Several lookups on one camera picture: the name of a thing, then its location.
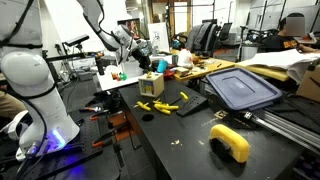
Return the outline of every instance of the black chair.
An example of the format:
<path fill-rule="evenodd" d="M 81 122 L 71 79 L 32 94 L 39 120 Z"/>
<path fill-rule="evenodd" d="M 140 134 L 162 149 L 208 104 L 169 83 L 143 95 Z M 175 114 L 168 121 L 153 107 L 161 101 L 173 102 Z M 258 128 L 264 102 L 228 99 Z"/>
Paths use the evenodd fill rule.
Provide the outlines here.
<path fill-rule="evenodd" d="M 223 46 L 223 43 L 229 41 L 229 31 L 231 29 L 231 26 L 232 26 L 232 23 L 224 23 L 219 33 L 219 38 L 218 38 L 219 47 L 223 48 L 225 51 L 228 48 Z"/>

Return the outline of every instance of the white paper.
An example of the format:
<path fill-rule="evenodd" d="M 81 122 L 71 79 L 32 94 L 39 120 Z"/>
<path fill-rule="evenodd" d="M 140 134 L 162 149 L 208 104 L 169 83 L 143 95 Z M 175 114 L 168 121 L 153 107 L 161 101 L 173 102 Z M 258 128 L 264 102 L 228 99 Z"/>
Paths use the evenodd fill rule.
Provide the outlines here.
<path fill-rule="evenodd" d="M 265 65 L 287 70 L 289 77 L 300 84 L 310 62 L 320 58 L 319 53 L 301 54 L 297 50 L 274 53 L 258 53 L 252 59 L 243 61 L 244 66 Z"/>

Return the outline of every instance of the cardboard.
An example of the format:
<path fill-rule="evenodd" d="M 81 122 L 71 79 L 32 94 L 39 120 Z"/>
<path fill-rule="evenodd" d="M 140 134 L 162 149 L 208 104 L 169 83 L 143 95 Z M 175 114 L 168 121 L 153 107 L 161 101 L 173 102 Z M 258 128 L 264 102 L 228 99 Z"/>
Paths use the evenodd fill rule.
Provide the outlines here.
<path fill-rule="evenodd" d="M 302 97 L 320 102 L 320 66 L 310 66 L 303 76 L 296 93 Z"/>

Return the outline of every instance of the person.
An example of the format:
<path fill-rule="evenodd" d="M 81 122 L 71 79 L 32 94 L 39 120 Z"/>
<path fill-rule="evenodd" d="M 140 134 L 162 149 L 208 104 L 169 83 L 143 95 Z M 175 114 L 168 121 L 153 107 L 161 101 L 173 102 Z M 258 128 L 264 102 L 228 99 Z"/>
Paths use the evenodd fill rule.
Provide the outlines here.
<path fill-rule="evenodd" d="M 300 13 L 292 13 L 287 17 L 304 17 Z M 280 31 L 265 41 L 267 52 L 280 52 L 290 49 L 297 49 L 302 53 L 320 53 L 319 50 L 300 44 L 292 36 L 287 36 L 287 18 L 280 21 Z"/>
<path fill-rule="evenodd" d="M 0 86 L 1 89 L 7 89 L 7 85 Z M 0 119 L 13 119 L 18 113 L 26 110 L 21 101 L 13 96 L 0 91 Z"/>

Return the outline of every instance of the blue light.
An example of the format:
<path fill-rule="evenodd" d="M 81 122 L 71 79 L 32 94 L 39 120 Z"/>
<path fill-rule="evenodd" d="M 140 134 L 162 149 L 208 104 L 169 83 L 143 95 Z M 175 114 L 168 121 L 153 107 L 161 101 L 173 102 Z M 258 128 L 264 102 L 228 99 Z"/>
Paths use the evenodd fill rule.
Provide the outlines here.
<path fill-rule="evenodd" d="M 55 136 L 56 140 L 58 141 L 57 144 L 59 147 L 64 146 L 66 141 L 62 138 L 57 130 L 52 130 L 52 134 Z"/>

